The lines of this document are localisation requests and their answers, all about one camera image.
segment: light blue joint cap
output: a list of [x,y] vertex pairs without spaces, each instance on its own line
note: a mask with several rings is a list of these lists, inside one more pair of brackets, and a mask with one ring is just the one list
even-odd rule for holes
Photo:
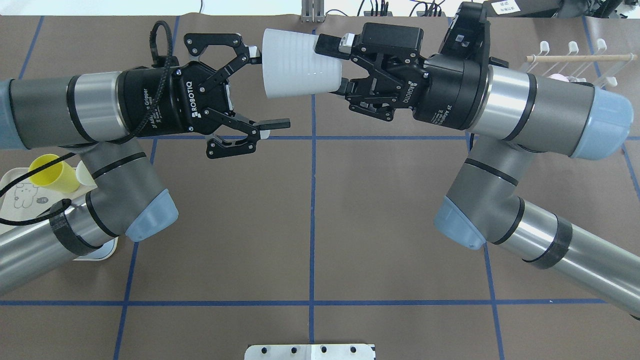
[[0,149],[26,150],[18,129],[15,127],[11,101],[9,100],[9,84],[12,79],[0,81]]
[[629,135],[634,109],[626,97],[595,89],[593,105],[572,158],[600,160],[618,150]]
[[469,249],[478,250],[486,243],[480,230],[448,197],[444,197],[433,223],[446,237]]
[[164,189],[138,215],[125,234],[133,241],[142,241],[167,228],[178,219],[178,209],[175,208],[169,190]]

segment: white ribbed cup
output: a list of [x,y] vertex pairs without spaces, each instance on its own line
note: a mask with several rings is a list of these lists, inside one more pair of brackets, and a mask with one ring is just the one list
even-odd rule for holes
[[315,53],[318,36],[266,29],[262,38],[262,79],[267,97],[298,96],[338,90],[339,59]]

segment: black rubber ring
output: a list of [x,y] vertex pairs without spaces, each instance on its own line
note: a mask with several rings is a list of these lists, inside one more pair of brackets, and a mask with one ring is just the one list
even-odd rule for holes
[[69,109],[69,115],[71,116],[71,122],[74,123],[76,131],[86,141],[93,143],[96,141],[84,130],[82,123],[80,122],[80,118],[78,117],[78,112],[76,111],[76,83],[79,78],[80,75],[72,77],[71,81],[69,81],[69,85],[67,85],[67,107]]
[[[51,206],[51,209],[52,211],[56,211],[61,207],[62,203],[57,202]],[[64,212],[60,213],[58,216],[50,218],[49,225],[62,246],[73,252],[75,255],[84,256],[102,247],[102,245],[97,247],[93,246],[74,233]]]
[[117,167],[121,167],[122,165],[125,165],[126,163],[130,163],[134,160],[140,159],[140,158],[144,158],[147,155],[144,152],[139,152],[137,154],[133,154],[133,155],[129,155],[126,158],[122,158],[118,161],[114,161],[112,163],[110,163],[109,165],[96,170],[94,173],[91,174],[91,177],[93,179],[97,179],[99,176],[104,175],[106,173],[108,173],[109,171],[117,168]]
[[541,270],[548,269],[562,260],[569,251],[569,245],[573,238],[573,226],[571,223],[556,215],[558,221],[558,229],[554,236],[554,241],[544,253],[533,260],[524,260],[526,263],[539,268]]
[[501,243],[504,243],[508,238],[511,237],[511,235],[513,235],[516,229],[518,229],[518,225],[520,225],[520,221],[522,220],[522,216],[524,215],[524,200],[522,200],[521,197],[518,197],[518,200],[520,201],[520,205],[518,207],[518,214],[516,215],[513,224],[511,224],[511,227],[509,228],[507,233],[503,237],[501,237],[500,240],[493,242],[492,244],[500,245]]
[[489,173],[491,173],[491,174],[493,174],[493,175],[495,175],[495,176],[497,176],[497,177],[499,177],[499,178],[511,183],[513,186],[518,186],[518,180],[516,180],[513,176],[505,174],[505,173],[501,172],[500,170],[498,170],[498,169],[496,169],[494,167],[491,167],[491,166],[489,166],[489,165],[487,165],[485,163],[481,163],[480,161],[467,158],[465,160],[465,164],[469,164],[469,165],[475,166],[477,168],[480,168],[480,169],[482,169],[482,170],[484,170],[486,172],[489,172]]
[[524,128],[527,124],[527,120],[531,116],[531,110],[533,110],[533,105],[536,102],[536,94],[538,93],[538,82],[536,81],[536,76],[533,74],[527,74],[529,76],[529,95],[527,96],[527,104],[524,106],[524,111],[522,112],[522,116],[520,120],[518,120],[518,124],[513,128],[511,133],[507,135],[503,140],[504,141],[512,141]]
[[115,234],[113,231],[109,230],[109,228],[104,225],[104,222],[102,222],[102,220],[100,220],[100,218],[98,217],[98,213],[95,212],[95,208],[91,203],[91,192],[86,193],[86,195],[84,196],[84,201],[86,202],[86,208],[89,210],[91,218],[93,219],[95,224],[98,225],[100,230],[102,230],[103,233],[111,236],[112,238],[116,238],[118,234]]

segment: cartoon bear print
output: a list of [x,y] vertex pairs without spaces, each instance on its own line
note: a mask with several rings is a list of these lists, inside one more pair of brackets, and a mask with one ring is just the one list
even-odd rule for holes
[[36,194],[38,193],[38,187],[31,183],[20,183],[15,186],[15,197],[13,198],[15,202],[13,203],[13,207],[16,209],[19,208],[28,208],[33,204],[33,201],[36,198]]

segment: sticker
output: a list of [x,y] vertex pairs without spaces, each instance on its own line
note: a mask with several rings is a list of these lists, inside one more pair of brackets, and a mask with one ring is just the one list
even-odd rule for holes
[[518,4],[516,4],[515,0],[498,1],[497,3],[491,3],[491,6],[493,6],[495,13],[498,15],[520,11],[520,8],[518,7]]

